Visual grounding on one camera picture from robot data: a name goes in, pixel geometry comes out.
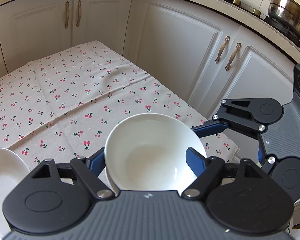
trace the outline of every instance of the cherry print tablecloth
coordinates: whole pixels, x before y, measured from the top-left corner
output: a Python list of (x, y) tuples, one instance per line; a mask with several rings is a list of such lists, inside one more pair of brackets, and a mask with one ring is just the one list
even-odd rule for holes
[[(151, 75), (94, 41), (0, 78), (0, 147), (17, 153), (30, 169), (45, 158), (69, 162), (103, 147), (123, 119), (147, 112), (189, 127), (206, 120)], [(224, 134), (201, 140), (208, 156), (227, 162), (237, 151)]]

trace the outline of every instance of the stainless steel pot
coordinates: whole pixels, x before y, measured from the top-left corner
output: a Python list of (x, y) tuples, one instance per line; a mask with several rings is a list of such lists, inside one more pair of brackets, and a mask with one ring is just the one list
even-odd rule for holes
[(294, 0), (271, 0), (269, 17), (279, 21), (300, 39), (300, 5)]

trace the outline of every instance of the white crosshair mark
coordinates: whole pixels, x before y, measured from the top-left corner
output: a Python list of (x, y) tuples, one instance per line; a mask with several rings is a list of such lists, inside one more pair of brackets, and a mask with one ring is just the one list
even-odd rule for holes
[(152, 198), (153, 195), (151, 193), (147, 193), (147, 194), (144, 195), (144, 197), (147, 198), (147, 199), (149, 199), (149, 198)]

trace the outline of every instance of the cabinet handle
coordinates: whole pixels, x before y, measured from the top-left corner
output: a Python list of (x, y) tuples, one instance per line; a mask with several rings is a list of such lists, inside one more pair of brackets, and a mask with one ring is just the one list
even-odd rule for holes
[(77, 27), (80, 25), (81, 19), (81, 0), (78, 1), (78, 20), (77, 20)]
[(222, 46), (219, 49), (218, 57), (215, 60), (217, 64), (219, 63), (221, 54), (222, 54), (223, 50), (225, 49), (225, 46), (226, 46), (226, 44), (228, 43), (229, 40), (230, 40), (230, 36), (228, 35), (228, 36), (226, 36), (225, 42), (222, 44)]
[(66, 2), (66, 23), (65, 23), (65, 29), (68, 28), (68, 21), (69, 21), (69, 2)]
[(232, 55), (231, 55), (231, 57), (230, 57), (230, 59), (229, 59), (228, 64), (226, 65), (226, 71), (229, 71), (229, 70), (230, 70), (230, 65), (231, 65), (232, 61), (234, 60), (235, 55), (237, 55), (237, 52), (238, 52), (238, 50), (239, 50), (240, 48), (241, 48), (241, 43), (238, 42), (238, 43), (237, 43), (237, 46), (235, 47), (234, 52), (232, 53)]

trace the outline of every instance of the white bowl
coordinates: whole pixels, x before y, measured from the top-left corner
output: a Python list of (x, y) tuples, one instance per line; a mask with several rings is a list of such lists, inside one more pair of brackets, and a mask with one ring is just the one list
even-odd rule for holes
[(164, 114), (137, 114), (110, 132), (105, 146), (107, 175), (122, 190), (178, 190), (196, 176), (186, 163), (192, 147), (206, 157), (197, 135)]
[(2, 213), (3, 200), (29, 172), (29, 168), (18, 155), (0, 148), (0, 239), (10, 231)]

